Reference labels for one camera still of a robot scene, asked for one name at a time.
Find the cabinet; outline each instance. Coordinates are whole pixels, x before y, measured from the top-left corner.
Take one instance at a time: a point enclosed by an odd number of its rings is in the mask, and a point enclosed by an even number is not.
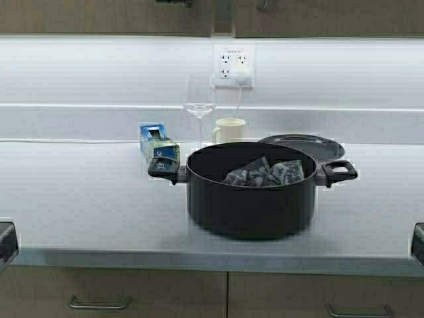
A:
[[[340,313],[424,317],[424,279],[232,273],[229,318],[328,318]]]
[[[214,1],[191,8],[155,0],[1,0],[0,32],[209,36]]]
[[[422,36],[420,0],[233,0],[239,38],[307,36]]]
[[[0,312],[8,318],[223,318],[226,274],[10,266],[0,276]],[[131,303],[122,311],[75,310],[81,303]]]

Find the white countertop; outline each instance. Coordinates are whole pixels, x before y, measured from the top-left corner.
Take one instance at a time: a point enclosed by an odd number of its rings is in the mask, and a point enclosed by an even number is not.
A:
[[[205,232],[186,187],[149,180],[138,144],[0,144],[0,221],[14,264],[424,276],[410,256],[424,222],[424,146],[348,144],[358,180],[319,187],[310,228],[268,242]]]

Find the white mug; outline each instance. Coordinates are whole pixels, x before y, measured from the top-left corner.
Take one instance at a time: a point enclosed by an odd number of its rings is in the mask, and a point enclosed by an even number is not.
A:
[[[246,121],[240,118],[221,118],[217,120],[217,128],[213,130],[212,142],[224,144],[226,142],[241,142],[244,137]]]

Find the black pot lid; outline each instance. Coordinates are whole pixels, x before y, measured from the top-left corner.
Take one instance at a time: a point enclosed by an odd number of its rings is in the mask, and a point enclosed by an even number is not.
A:
[[[334,161],[345,155],[345,149],[338,142],[308,134],[281,134],[264,138],[259,142],[300,150],[318,162]]]

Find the electrical outlet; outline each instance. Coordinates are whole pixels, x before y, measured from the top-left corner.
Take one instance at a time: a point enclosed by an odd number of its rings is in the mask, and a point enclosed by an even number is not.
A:
[[[254,44],[217,44],[214,47],[213,84],[217,87],[253,88]]]
[[[228,69],[219,69],[219,78],[228,79],[231,76],[231,71]]]

